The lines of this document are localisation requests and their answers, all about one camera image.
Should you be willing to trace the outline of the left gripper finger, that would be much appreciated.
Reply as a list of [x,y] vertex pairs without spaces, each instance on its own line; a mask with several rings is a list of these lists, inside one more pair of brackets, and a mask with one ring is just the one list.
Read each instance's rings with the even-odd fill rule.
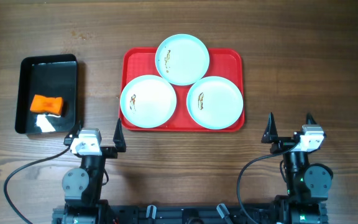
[[122,122],[119,118],[116,123],[116,128],[113,136],[113,142],[115,144],[115,148],[126,148],[126,142],[124,139],[124,134],[122,131]]
[[73,140],[74,138],[77,138],[80,131],[83,128],[83,122],[79,120],[69,131],[69,133],[66,135],[66,140]]

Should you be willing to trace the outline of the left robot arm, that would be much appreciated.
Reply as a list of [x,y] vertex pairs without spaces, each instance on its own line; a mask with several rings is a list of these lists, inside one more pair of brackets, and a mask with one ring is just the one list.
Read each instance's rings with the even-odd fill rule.
[[78,168],[69,170],[62,179],[65,194],[63,215],[57,223],[115,223],[114,212],[107,200],[101,199],[103,179],[107,177],[107,159],[116,159],[117,154],[126,152],[126,143],[119,119],[113,136],[113,146],[101,145],[98,128],[84,128],[74,125],[64,139],[69,151],[81,159]]

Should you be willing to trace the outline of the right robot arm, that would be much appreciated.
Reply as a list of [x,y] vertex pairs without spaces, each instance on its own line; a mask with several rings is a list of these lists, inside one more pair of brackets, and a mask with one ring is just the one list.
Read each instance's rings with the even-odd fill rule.
[[283,156],[280,170],[287,195],[278,195],[270,206],[270,223],[324,224],[328,222],[326,204],[333,171],[326,165],[310,163],[308,156],[320,149],[326,134],[311,114],[292,137],[280,137],[273,114],[268,117],[262,143],[270,143],[273,156]]

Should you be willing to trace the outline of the orange sponge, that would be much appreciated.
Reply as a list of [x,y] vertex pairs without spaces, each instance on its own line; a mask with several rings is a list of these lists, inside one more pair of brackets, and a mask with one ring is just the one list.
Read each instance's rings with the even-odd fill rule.
[[60,116],[63,109],[63,98],[62,97],[46,97],[42,95],[35,95],[30,111],[33,113],[49,113]]

